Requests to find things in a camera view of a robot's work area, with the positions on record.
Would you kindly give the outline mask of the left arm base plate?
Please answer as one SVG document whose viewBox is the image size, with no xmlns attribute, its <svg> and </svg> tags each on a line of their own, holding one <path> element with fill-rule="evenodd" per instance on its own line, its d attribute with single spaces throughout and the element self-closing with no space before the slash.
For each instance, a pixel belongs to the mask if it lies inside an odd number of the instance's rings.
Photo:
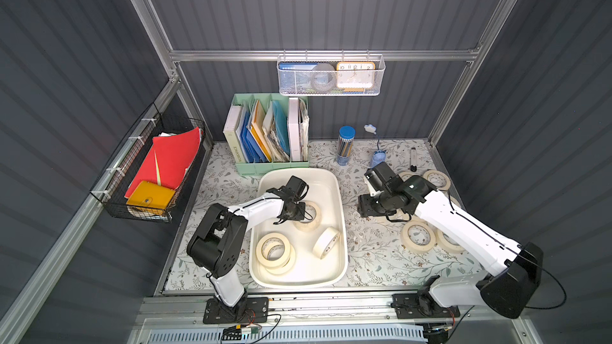
<svg viewBox="0 0 612 344">
<path fill-rule="evenodd" d="M 205 325 L 238 323 L 266 323 L 269 312 L 269 299 L 266 297 L 247 297 L 234 307 L 228 307 L 217 298 L 207 300 L 202 323 Z"/>
</svg>

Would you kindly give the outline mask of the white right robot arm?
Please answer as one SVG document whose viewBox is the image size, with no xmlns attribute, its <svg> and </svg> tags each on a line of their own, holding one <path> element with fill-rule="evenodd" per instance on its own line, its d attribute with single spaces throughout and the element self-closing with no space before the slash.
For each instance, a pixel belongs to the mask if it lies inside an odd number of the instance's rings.
<svg viewBox="0 0 612 344">
<path fill-rule="evenodd" d="M 521 316 L 541 283 L 541 248 L 533 243 L 521 245 L 497 233 L 456 207 L 449 196 L 422 176 L 402 180 L 381 162 L 367 170 L 364 178 L 369 192 L 358 198 L 362 217 L 389 218 L 401 210 L 417 218 L 408 222 L 407 228 L 436 227 L 482 267 L 471 276 L 430 277 L 417 292 L 424 315 L 431 316 L 442 308 L 486 306 L 505 318 Z"/>
</svg>

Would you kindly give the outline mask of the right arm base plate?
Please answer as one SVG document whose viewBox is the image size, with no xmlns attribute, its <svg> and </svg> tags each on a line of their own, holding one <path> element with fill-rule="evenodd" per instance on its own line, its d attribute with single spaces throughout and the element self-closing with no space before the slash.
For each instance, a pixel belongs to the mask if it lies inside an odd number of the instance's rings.
<svg viewBox="0 0 612 344">
<path fill-rule="evenodd" d="M 461 316 L 458 307 L 442 307 L 430 296 L 418 293 L 393 294 L 390 306 L 398 319 L 452 319 Z"/>
</svg>

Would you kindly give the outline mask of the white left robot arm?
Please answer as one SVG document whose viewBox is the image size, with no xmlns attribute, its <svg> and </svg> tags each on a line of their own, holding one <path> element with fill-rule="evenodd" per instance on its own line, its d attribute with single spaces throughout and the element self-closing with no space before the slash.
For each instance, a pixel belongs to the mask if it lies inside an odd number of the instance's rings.
<svg viewBox="0 0 612 344">
<path fill-rule="evenodd" d="M 246 233 L 272 219 L 277 225 L 303 221 L 308 192 L 309 185 L 292 176 L 285 185 L 270 188 L 251 201 L 232 206 L 215 203 L 208 208 L 186 253 L 207 271 L 215 299 L 221 305 L 234 308 L 246 300 L 246 290 L 234 270 Z"/>
</svg>

